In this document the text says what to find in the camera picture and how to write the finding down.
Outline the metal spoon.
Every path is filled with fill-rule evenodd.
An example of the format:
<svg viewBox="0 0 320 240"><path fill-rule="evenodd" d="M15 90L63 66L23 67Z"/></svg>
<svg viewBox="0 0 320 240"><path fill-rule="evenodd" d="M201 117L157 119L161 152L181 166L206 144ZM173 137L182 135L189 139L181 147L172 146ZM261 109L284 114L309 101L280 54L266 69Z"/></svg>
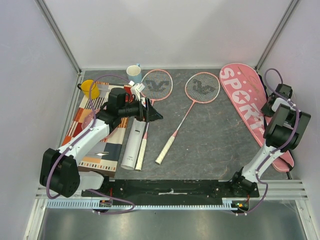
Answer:
<svg viewBox="0 0 320 240"><path fill-rule="evenodd" d="M108 151L103 151L103 152L89 153L88 155L92 155L92 156L106 156L106 155L108 155L108 154L109 154Z"/></svg>

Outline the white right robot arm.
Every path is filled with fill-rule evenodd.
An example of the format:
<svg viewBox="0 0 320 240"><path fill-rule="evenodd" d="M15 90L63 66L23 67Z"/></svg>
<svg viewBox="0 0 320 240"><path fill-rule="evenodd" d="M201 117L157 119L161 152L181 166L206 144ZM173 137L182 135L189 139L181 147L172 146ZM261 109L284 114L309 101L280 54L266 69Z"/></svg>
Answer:
<svg viewBox="0 0 320 240"><path fill-rule="evenodd" d="M291 101L292 87L279 83L262 107L263 114L270 114L270 122L263 133L264 143L253 159L235 172L229 191L235 197L259 197L260 177L274 160L295 149L311 120L309 113L298 110Z"/></svg>

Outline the colourful patchwork placemat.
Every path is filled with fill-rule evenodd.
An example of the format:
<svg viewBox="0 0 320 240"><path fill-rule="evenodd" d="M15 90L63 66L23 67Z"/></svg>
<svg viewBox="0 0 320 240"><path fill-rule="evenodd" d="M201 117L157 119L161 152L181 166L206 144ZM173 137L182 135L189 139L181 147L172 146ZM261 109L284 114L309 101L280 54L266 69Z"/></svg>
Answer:
<svg viewBox="0 0 320 240"><path fill-rule="evenodd" d="M127 93L130 93L130 86L123 84L110 84L102 81L96 82L100 91L98 98L92 100L95 110L98 110L105 102L108 101L109 92L113 88L122 88ZM83 94L79 94L77 101L77 110L75 111L73 121L66 133L63 140L63 145L72 141L82 131L82 122L84 118L92 111L89 99ZM83 172L91 170L99 170L101 172L110 172L114 174L117 169L118 161L123 148L123 141L127 130L129 119L123 118L120 125L113 131L107 138L98 142L89 152L85 155L79 164L79 169ZM89 155L89 153L109 152L108 155L98 156Z"/></svg>

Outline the white shuttlecock tube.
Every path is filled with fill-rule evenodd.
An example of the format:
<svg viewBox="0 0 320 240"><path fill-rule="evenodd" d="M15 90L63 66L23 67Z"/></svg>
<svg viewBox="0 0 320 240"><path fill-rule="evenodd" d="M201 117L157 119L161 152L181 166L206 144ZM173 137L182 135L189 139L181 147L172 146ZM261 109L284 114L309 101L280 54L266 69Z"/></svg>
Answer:
<svg viewBox="0 0 320 240"><path fill-rule="evenodd" d="M134 170L137 162L140 144L143 138L146 123L144 121L133 120L121 167L126 170Z"/></svg>

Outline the light blue mug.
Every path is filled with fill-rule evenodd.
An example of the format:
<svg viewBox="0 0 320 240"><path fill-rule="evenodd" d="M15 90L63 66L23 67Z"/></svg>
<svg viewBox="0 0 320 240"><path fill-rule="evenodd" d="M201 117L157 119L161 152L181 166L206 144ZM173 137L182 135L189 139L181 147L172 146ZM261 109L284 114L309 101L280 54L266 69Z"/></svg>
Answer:
<svg viewBox="0 0 320 240"><path fill-rule="evenodd" d="M128 66L126 74L130 82L138 84L142 81L142 70L139 63Z"/></svg>

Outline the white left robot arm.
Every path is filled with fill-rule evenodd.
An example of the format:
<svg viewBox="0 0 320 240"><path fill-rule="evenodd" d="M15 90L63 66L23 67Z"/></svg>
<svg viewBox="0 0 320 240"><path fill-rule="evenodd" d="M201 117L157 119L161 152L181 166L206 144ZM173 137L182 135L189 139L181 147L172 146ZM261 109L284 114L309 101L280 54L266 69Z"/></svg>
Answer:
<svg viewBox="0 0 320 240"><path fill-rule="evenodd" d="M152 106L150 99L138 100L124 88L113 88L93 119L72 141L59 149L48 148L42 158L39 182L46 188L49 199L54 196L71 197L76 191L92 190L99 197L106 196L110 185L104 176L95 171L80 172L79 163L101 140L120 125L123 118L134 117L140 122L153 122L163 116Z"/></svg>

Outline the aluminium frame post left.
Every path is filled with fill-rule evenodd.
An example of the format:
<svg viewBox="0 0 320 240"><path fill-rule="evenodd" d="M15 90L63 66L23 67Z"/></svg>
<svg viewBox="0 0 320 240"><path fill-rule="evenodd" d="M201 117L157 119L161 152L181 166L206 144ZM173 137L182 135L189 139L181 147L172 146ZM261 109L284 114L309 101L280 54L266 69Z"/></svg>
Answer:
<svg viewBox="0 0 320 240"><path fill-rule="evenodd" d="M63 33L61 32L57 22L55 21L54 16L52 15L47 3L45 0L35 0L35 3L39 7L43 17L45 18L46 22L48 23L49 27L51 28L54 36L56 37L59 45L61 46L63 52L67 56L69 62L71 63L74 70L80 74L82 72L81 67L77 63L75 56L73 55L67 41L65 40Z"/></svg>

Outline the aluminium frame post right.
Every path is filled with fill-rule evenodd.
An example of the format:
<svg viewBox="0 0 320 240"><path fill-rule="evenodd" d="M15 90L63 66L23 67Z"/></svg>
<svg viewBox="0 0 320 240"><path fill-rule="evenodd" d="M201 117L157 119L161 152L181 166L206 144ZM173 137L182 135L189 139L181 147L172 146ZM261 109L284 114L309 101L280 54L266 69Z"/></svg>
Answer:
<svg viewBox="0 0 320 240"><path fill-rule="evenodd" d="M287 23L289 22L291 16L293 15L294 11L296 10L297 6L299 5L300 0L291 0L285 9L280 21L278 22L275 30L273 31L266 47L264 48L257 64L255 65L254 69L258 73L261 67L263 66L264 62L270 55L274 45L276 44L278 38L282 34L283 30L285 29Z"/></svg>

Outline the yellow enamel mug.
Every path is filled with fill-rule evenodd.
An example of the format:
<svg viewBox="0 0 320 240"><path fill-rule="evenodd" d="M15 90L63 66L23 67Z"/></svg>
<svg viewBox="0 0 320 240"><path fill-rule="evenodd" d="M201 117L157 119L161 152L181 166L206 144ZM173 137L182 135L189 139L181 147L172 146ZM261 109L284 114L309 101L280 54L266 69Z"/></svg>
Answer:
<svg viewBox="0 0 320 240"><path fill-rule="evenodd" d="M82 83L77 84L77 88L83 92L83 94L89 98L91 94L91 99L97 99L100 96L100 90L98 84L92 79L87 79Z"/></svg>

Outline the pink sport racket bag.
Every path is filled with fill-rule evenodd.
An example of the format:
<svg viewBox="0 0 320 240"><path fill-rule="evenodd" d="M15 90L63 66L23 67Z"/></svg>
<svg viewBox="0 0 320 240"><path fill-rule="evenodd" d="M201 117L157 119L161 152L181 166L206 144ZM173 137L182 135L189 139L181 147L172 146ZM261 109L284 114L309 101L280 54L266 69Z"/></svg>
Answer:
<svg viewBox="0 0 320 240"><path fill-rule="evenodd" d="M248 130L262 146L265 128L272 118L261 112L267 96L258 73L246 64L230 63L220 70L219 80Z"/></svg>

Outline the pink badminton racket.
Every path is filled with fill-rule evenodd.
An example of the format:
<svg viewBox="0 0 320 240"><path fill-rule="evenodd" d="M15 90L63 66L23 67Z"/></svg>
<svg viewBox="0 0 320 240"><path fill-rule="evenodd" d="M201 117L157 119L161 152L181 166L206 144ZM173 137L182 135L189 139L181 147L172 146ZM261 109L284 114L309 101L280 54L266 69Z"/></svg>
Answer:
<svg viewBox="0 0 320 240"><path fill-rule="evenodd" d="M199 72L189 78L189 80L185 84L184 92L186 96L192 101L192 103L185 115L183 116L178 127L167 140L166 144L164 145L158 157L156 158L155 163L157 165L162 164L166 154L168 153L178 134L179 129L181 128L182 124L184 123L193 106L195 104L208 104L213 102L219 95L220 89L220 81L217 78L217 76L215 76L212 73Z"/></svg>
<svg viewBox="0 0 320 240"><path fill-rule="evenodd" d="M173 80L171 75L163 69L153 69L149 71L142 79L145 88L142 95L150 99L151 104L166 99L172 92ZM135 165L136 171L141 171L144 155L147 146L149 123L147 123L143 138L141 140L139 153Z"/></svg>

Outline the aluminium frame post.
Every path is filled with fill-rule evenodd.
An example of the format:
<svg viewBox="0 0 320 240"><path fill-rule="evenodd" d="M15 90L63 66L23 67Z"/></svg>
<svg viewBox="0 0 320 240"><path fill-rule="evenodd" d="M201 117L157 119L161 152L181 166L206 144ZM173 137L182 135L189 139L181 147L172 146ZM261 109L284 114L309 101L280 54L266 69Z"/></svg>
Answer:
<svg viewBox="0 0 320 240"><path fill-rule="evenodd" d="M67 41L65 40L63 33L61 32L57 22L55 21L54 16L52 15L47 3L45 0L35 0L35 3L39 7L43 17L45 18L46 22L48 23L49 27L51 28L54 36L56 37L59 45L61 46L63 52L67 56L69 62L71 63L74 70L80 74L82 72L81 67L77 63L75 56L73 55Z"/></svg>
<svg viewBox="0 0 320 240"><path fill-rule="evenodd" d="M270 55L274 45L276 44L278 38L282 34L283 30L285 29L287 23L289 22L291 16L293 15L294 11L296 10L297 6L299 5L300 0L291 0L285 9L280 21L278 22L275 30L273 31L266 47L264 48L257 64L255 65L254 69L258 73L261 67L263 66L264 62Z"/></svg>

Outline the pink dotted plate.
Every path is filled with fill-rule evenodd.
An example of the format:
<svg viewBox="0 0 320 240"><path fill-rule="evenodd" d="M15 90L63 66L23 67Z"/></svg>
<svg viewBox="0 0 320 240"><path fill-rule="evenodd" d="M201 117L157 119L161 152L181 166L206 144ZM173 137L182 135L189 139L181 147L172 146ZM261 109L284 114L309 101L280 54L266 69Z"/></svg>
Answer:
<svg viewBox="0 0 320 240"><path fill-rule="evenodd" d="M81 124L82 130L84 130L87 126L91 125L91 121L94 119L94 114L91 111L87 116L84 117L84 120Z"/></svg>

